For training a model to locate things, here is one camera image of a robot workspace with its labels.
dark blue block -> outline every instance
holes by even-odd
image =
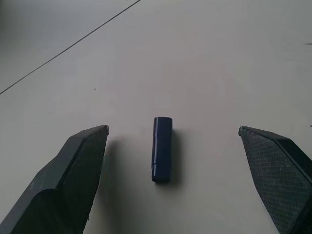
[[[171,171],[171,134],[172,119],[156,117],[154,119],[152,181],[165,183],[170,181]]]

